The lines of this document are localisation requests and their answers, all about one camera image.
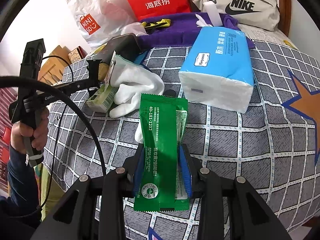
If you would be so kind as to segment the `person's left hand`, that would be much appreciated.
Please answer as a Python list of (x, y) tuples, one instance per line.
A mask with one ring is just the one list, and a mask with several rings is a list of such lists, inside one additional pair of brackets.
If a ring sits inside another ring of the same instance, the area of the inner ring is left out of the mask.
[(48, 116), (49, 111), (45, 107), (41, 113), (41, 122), (35, 130), (20, 121), (13, 124), (10, 138), (11, 147), (21, 154), (26, 154), (27, 150), (25, 148), (23, 138), (33, 137), (31, 146), (39, 151), (43, 150), (48, 138)]

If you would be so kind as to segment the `person's left forearm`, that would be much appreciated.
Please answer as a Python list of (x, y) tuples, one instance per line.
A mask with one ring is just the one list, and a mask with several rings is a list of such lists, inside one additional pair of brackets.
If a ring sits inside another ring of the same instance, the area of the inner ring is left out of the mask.
[(34, 169), (13, 147), (7, 168), (10, 196), (1, 197), (1, 239), (30, 239), (41, 223), (40, 212), (31, 215), (39, 206)]

